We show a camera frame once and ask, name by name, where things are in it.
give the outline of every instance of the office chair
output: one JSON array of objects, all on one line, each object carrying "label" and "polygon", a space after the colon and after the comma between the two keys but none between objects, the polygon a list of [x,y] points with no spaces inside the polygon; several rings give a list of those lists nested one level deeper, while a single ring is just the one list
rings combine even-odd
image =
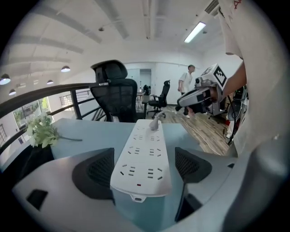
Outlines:
[{"label": "office chair", "polygon": [[147,114],[150,112],[154,112],[154,115],[152,116],[152,118],[154,118],[156,114],[162,111],[161,110],[162,107],[167,106],[166,97],[167,97],[169,89],[170,89],[170,80],[164,82],[164,86],[163,86],[162,93],[160,96],[152,95],[154,97],[154,101],[149,101],[148,104],[149,106],[154,106],[154,110],[147,112]]},{"label": "office chair", "polygon": [[90,90],[107,121],[136,122],[143,117],[135,108],[137,83],[125,79],[128,72],[120,61],[109,60],[91,68],[96,73],[96,83],[90,85]]}]

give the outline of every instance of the ceiling light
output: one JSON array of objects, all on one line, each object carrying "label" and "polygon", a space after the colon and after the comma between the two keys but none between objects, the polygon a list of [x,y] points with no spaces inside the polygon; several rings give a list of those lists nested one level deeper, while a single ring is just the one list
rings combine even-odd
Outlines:
[{"label": "ceiling light", "polygon": [[1,78],[0,78],[0,85],[6,85],[6,84],[8,84],[10,81],[11,81],[11,80],[10,80],[9,75],[5,73],[5,74],[3,74],[3,75],[1,76]]},{"label": "ceiling light", "polygon": [[184,42],[188,44],[205,26],[205,23],[199,22]]},{"label": "ceiling light", "polygon": [[14,95],[16,93],[15,89],[11,89],[9,92],[9,96]]},{"label": "ceiling light", "polygon": [[62,73],[66,73],[69,72],[71,69],[69,68],[69,66],[63,66],[62,70],[60,70]]}]

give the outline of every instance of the white cloth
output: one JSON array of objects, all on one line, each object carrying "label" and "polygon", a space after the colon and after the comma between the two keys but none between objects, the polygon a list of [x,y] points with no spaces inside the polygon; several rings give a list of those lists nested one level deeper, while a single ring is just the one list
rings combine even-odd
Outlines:
[{"label": "white cloth", "polygon": [[240,155],[290,131],[290,59],[275,27],[252,1],[219,4],[226,53],[243,58],[246,68],[249,104],[234,137]]},{"label": "white cloth", "polygon": [[192,81],[192,73],[190,74],[189,72],[185,72],[179,80],[183,81],[181,83],[180,92],[188,92],[190,83]]}]

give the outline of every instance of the power strip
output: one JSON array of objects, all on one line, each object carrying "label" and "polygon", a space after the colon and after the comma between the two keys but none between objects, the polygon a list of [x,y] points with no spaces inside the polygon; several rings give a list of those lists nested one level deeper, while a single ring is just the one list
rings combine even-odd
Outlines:
[{"label": "power strip", "polygon": [[127,193],[135,202],[162,197],[172,189],[161,121],[151,130],[152,120],[139,119],[115,165],[111,186]]}]

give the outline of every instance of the wooden floor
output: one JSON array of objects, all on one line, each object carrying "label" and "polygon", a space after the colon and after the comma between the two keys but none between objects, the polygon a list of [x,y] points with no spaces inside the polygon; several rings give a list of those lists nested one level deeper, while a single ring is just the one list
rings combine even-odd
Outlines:
[{"label": "wooden floor", "polygon": [[[174,111],[174,106],[168,106],[164,109]],[[153,108],[148,107],[147,111],[153,110]],[[212,149],[214,149],[216,152],[218,152],[220,155],[225,155],[228,150],[228,145],[225,142],[225,139],[222,135],[222,131],[225,127],[227,127],[225,124],[223,124],[222,121],[218,121],[215,118],[208,119],[208,115],[204,114],[196,114],[192,116],[190,119],[186,118],[183,115],[183,109],[181,109],[179,112],[177,112],[177,115],[173,112],[167,112],[166,118],[160,117],[160,120],[163,123],[181,123],[183,127],[186,129],[186,131],[197,141],[199,141],[199,144],[201,148],[208,153],[214,153],[209,146],[204,142],[204,140],[201,138],[201,136],[207,141],[207,143],[210,145]],[[147,115],[147,119],[151,119],[153,116],[153,113],[149,113]],[[197,134],[194,130],[192,130],[190,127],[188,127],[185,122],[192,128],[196,130],[199,134]]]}]

